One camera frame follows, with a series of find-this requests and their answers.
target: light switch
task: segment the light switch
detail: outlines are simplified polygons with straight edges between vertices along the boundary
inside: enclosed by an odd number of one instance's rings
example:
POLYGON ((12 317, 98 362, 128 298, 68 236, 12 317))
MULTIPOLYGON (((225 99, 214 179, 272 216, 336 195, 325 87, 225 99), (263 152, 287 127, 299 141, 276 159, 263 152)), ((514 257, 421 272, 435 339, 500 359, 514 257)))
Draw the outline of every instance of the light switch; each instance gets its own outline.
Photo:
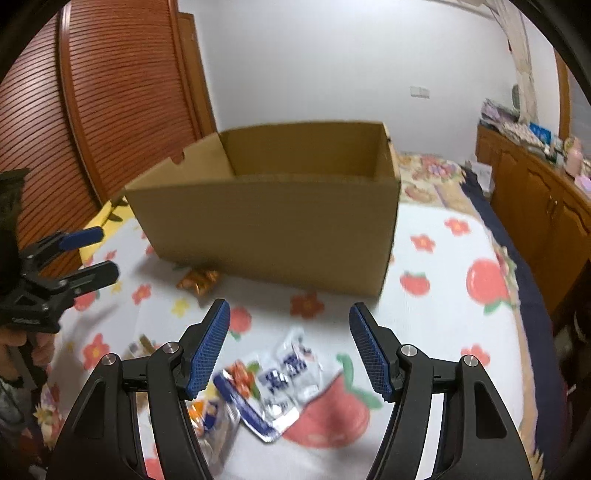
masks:
POLYGON ((431 96, 431 92, 428 88, 410 87, 410 96, 416 98, 429 98, 431 96))

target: cardboard box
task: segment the cardboard box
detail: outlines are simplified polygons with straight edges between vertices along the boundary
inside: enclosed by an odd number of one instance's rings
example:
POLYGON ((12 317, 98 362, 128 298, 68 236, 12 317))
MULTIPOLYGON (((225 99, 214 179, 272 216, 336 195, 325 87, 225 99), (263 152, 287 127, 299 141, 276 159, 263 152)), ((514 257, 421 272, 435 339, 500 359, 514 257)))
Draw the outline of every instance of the cardboard box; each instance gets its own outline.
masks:
POLYGON ((126 187, 161 258, 369 297, 384 282, 399 194, 396 153, 371 122, 212 134, 126 187))

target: curtain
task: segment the curtain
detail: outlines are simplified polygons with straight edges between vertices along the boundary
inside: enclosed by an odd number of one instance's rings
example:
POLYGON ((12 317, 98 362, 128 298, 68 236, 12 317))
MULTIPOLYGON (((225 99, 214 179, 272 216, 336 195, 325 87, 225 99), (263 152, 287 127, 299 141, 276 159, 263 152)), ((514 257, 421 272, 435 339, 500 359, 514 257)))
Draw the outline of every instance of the curtain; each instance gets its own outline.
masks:
POLYGON ((519 9, 509 0, 486 0, 511 45, 511 54, 517 70, 519 86, 520 122, 538 122, 538 106, 535 99, 534 77, 531 71, 530 44, 519 9))

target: door handle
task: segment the door handle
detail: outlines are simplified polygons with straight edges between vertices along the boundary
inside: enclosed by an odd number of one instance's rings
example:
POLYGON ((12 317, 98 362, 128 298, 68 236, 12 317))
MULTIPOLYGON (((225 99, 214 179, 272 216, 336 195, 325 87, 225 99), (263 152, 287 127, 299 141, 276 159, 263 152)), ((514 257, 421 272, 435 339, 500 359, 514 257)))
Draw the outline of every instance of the door handle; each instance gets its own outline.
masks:
POLYGON ((548 203, 546 204, 546 215, 550 214, 550 207, 552 206, 552 200, 554 200, 552 198, 552 195, 550 195, 550 198, 548 199, 548 203))
POLYGON ((551 220, 554 220, 554 217, 558 213, 558 200, 554 201, 554 208, 552 209, 552 216, 550 217, 551 220))

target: plastic wrapper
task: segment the plastic wrapper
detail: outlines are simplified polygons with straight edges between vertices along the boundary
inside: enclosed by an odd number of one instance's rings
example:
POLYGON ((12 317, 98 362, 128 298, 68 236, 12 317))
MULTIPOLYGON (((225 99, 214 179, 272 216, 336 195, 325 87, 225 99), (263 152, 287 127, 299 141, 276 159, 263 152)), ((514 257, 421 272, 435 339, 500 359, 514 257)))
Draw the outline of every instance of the plastic wrapper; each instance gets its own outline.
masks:
POLYGON ((220 474, 238 433, 240 412, 219 397, 211 382, 196 400, 187 402, 187 411, 209 471, 220 474))
POLYGON ((273 350, 253 352, 218 372, 213 383, 236 406, 261 440, 276 441, 341 372, 336 361, 320 362, 304 344, 304 330, 291 329, 273 350))
POLYGON ((177 283, 177 288, 189 290, 198 299, 210 293, 220 279, 220 272, 209 267, 192 268, 177 283))

